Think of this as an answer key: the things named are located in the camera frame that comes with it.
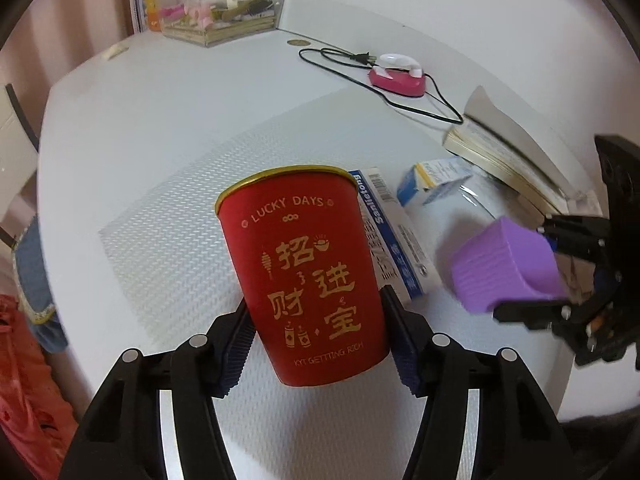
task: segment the white box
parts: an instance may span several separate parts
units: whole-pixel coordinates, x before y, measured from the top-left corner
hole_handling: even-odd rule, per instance
[[[398,187],[402,207],[421,206],[455,192],[473,175],[471,165],[460,156],[418,162]]]
[[[409,217],[389,191],[378,168],[350,172],[358,183],[358,200],[378,287],[391,285],[402,303],[441,283]]]

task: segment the purple cup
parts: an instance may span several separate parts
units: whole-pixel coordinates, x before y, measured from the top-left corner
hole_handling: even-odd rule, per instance
[[[489,312],[505,300],[566,298],[545,237],[506,216],[465,242],[452,256],[456,295],[469,312]]]

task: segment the clear container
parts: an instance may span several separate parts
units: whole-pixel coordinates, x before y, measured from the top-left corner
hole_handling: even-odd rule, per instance
[[[162,33],[209,46],[278,26],[284,0],[156,0]]]

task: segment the barcode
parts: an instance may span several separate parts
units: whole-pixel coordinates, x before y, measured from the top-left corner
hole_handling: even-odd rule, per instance
[[[383,202],[397,201],[396,197],[391,194],[391,192],[389,191],[389,188],[386,186],[385,181],[382,180],[382,177],[380,176],[379,173],[372,173],[369,175],[369,177]]]

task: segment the pink device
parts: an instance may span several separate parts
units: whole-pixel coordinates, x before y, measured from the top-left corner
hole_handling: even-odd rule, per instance
[[[403,54],[383,54],[379,60],[390,65],[390,68],[407,68],[409,71],[387,71],[381,66],[375,66],[369,71],[369,80],[373,86],[406,97],[422,97],[424,95],[424,73],[414,58]]]

